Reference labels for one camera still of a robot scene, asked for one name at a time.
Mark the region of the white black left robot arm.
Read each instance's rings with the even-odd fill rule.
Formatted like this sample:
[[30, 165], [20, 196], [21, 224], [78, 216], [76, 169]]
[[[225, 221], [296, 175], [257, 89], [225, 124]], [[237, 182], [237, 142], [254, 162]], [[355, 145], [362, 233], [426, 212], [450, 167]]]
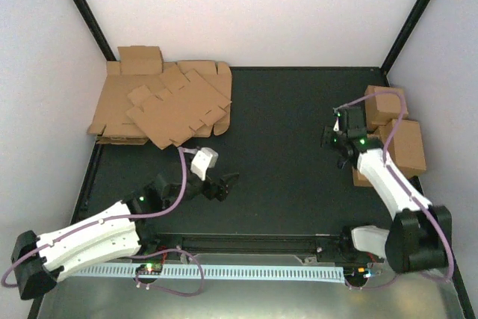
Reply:
[[157, 176], [81, 222], [42, 235], [31, 230], [23, 232], [11, 255], [20, 298], [41, 297], [68, 276], [93, 264], [134, 255], [155, 257], [161, 242], [146, 225], [151, 213], [171, 208], [177, 199], [189, 200], [199, 195], [223, 201], [238, 179], [237, 173], [217, 180], [189, 174], [182, 185]]

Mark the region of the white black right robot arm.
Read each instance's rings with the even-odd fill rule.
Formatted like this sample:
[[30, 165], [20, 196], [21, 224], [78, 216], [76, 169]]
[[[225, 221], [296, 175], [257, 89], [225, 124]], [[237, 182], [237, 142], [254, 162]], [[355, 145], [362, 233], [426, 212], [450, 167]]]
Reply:
[[341, 256], [358, 261], [366, 252], [386, 260], [395, 273], [446, 269], [454, 271], [451, 249], [451, 213], [434, 206], [400, 172], [385, 146], [369, 137], [359, 107], [337, 108], [335, 123], [325, 127], [322, 145], [337, 151], [343, 164], [351, 164], [378, 193], [388, 209], [389, 229], [352, 226], [339, 243]]

